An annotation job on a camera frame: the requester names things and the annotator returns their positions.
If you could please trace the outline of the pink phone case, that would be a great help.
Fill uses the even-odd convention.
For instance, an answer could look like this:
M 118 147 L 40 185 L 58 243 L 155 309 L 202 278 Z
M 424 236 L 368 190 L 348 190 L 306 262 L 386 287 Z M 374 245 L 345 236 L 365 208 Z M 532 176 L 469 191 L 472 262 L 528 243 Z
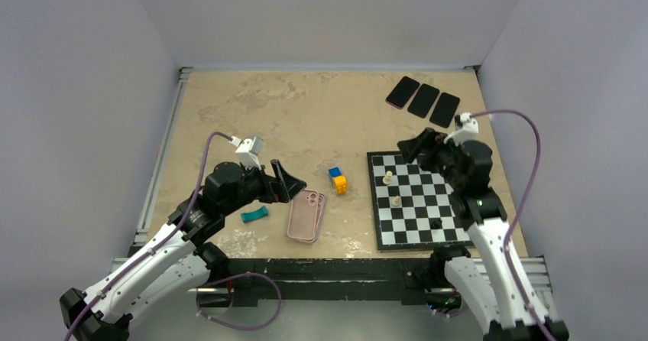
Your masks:
M 326 208 L 326 195 L 324 193 L 318 193 L 318 216 L 316 220 L 315 231 L 311 238 L 300 239 L 301 242 L 312 243 L 317 240 L 320 226 L 322 223 L 322 216 L 325 208 Z
M 292 200 L 287 235 L 299 241 L 311 241 L 316 233 L 319 194 L 314 190 L 302 190 Z

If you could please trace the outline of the black phone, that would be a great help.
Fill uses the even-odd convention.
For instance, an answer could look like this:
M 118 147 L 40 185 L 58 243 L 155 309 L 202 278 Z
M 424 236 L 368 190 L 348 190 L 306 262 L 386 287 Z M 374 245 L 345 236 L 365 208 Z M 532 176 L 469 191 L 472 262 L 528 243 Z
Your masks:
M 420 82 L 403 76 L 396 86 L 389 92 L 385 102 L 394 108 L 402 109 L 419 89 Z
M 408 105 L 407 111 L 412 115 L 425 119 L 439 94 L 440 91 L 436 87 L 426 83 L 421 84 Z
M 429 121 L 439 127 L 448 128 L 454 119 L 460 101 L 457 96 L 441 93 Z

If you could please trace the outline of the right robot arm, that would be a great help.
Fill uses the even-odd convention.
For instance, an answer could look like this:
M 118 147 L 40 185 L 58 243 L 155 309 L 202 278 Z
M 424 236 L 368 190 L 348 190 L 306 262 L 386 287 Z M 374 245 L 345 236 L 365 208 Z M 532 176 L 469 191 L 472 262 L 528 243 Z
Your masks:
M 452 188 L 452 210 L 486 271 L 477 270 L 467 249 L 450 245 L 431 254 L 431 279 L 460 293 L 485 340 L 567 340 L 566 324 L 540 300 L 512 243 L 503 203 L 490 186 L 492 150 L 476 140 L 456 142 L 432 128 L 397 147 L 407 163 L 440 174 Z

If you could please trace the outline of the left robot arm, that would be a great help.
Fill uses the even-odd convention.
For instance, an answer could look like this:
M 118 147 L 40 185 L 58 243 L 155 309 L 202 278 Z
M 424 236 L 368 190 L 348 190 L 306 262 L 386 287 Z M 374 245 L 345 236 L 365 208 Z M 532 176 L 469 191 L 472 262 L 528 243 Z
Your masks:
M 152 307 L 164 298 L 229 276 L 229 259 L 209 240 L 227 216 L 254 201 L 289 203 L 306 182 L 272 160 L 264 167 L 217 164 L 198 189 L 169 216 L 154 237 L 125 263 L 85 290 L 60 298 L 66 340 L 127 340 Z

